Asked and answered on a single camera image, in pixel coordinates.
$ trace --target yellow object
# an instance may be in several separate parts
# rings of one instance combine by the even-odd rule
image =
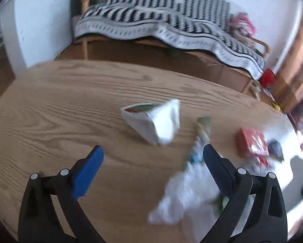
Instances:
[[[281,108],[278,104],[276,104],[275,102],[272,102],[272,106],[277,110],[277,111],[281,111]]]

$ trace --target wood grain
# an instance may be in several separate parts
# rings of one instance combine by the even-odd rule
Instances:
[[[120,115],[123,106],[171,98],[181,100],[181,128],[167,146],[149,145]],[[243,163],[235,146],[240,127],[280,140],[286,160],[294,155],[295,133],[283,114],[202,79],[103,61],[54,61],[31,68],[0,99],[1,221],[16,236],[29,175],[55,175],[98,144],[105,160],[79,202],[104,240],[185,242],[180,224],[152,226],[147,216],[168,178],[183,169],[195,139],[194,122],[204,115],[213,118],[211,143],[235,165]],[[71,234],[64,218],[62,225]]]

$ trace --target pink stuffed toy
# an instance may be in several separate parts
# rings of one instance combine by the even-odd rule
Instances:
[[[229,22],[228,25],[234,29],[234,38],[251,48],[255,48],[255,42],[251,38],[255,34],[256,29],[249,20],[247,13],[239,13],[234,21]]]

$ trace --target white cabinet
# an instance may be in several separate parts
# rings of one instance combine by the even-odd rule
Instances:
[[[17,76],[72,43],[70,0],[10,0],[1,10],[5,49]]]

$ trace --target wooden sofa leg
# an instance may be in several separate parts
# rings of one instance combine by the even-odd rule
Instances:
[[[83,57],[84,60],[89,60],[89,52],[88,52],[88,48],[87,48],[87,39],[83,39]]]
[[[253,80],[250,78],[250,79],[249,79],[249,82],[246,84],[246,86],[245,86],[245,88],[243,89],[242,93],[245,94],[245,93],[248,91],[249,87],[252,85],[252,83],[253,83]]]

